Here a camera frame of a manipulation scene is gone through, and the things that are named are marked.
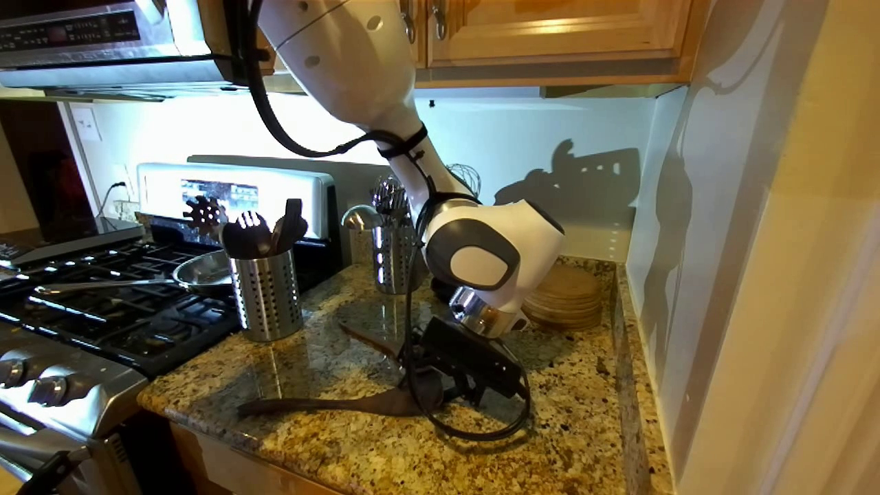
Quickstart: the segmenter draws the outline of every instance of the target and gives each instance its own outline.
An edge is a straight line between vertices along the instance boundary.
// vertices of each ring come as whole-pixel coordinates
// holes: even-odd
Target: white wall
[[[719,0],[679,128],[653,136],[649,148],[671,146],[649,169],[627,271],[679,476],[822,11],[825,0]],[[661,103],[658,124],[675,113]]]
[[[332,122],[306,96],[275,96],[286,131],[313,146],[331,148],[356,137],[352,128]],[[642,184],[654,99],[591,96],[543,99],[537,91],[424,91],[419,110],[448,166],[474,166],[482,175],[482,201],[495,192],[529,192],[567,227],[565,253],[616,258],[627,256],[629,205]],[[262,128],[248,96],[176,99],[162,106],[103,103],[67,106],[67,117],[90,113],[97,137],[74,136],[79,166],[94,205],[112,181],[134,184],[138,162],[185,162],[191,155],[292,157]],[[343,162],[383,162],[367,144]]]
[[[880,4],[822,8],[682,473],[688,492],[878,492]]]

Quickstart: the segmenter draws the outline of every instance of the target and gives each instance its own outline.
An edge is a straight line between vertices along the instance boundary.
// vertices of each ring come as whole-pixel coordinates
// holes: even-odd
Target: upper cabinet
[[[402,0],[420,85],[686,82],[708,0]]]

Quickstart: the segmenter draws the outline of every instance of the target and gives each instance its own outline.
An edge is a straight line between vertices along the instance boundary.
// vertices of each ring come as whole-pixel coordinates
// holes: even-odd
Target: granite countertop
[[[299,334],[275,345],[235,334],[154,379],[141,406],[342,492],[671,492],[654,395],[622,294],[625,274],[607,263],[567,264],[607,282],[602,323],[529,329],[506,338],[506,353],[529,371],[537,418],[530,434],[506,444],[444,439],[420,417],[237,418],[248,400],[357,400],[398,382],[394,360],[339,329],[343,323],[383,342],[402,338],[405,297],[376,294],[368,271],[357,264],[302,297]],[[420,290],[412,311],[419,323],[437,308]]]

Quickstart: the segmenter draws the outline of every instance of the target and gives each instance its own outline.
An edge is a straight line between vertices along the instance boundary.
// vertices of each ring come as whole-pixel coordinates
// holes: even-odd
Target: stove burner
[[[170,276],[199,245],[126,245],[57,256],[22,267],[0,283],[0,323],[125,360],[147,377],[176,368],[240,329],[231,290],[191,294],[176,286],[33,294],[68,282],[129,282]]]
[[[199,329],[188,323],[151,326],[126,335],[126,351],[138,355],[156,355],[169,348],[191,342],[192,335],[199,335]]]

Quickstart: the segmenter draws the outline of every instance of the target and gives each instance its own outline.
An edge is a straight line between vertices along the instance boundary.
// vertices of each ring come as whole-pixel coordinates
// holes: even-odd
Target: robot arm
[[[331,117],[398,137],[379,155],[408,191],[429,274],[460,286],[457,320],[490,338],[522,329],[522,297],[552,267],[562,228],[529,201],[479,208],[445,172],[412,106],[398,4],[265,0],[259,25]]]

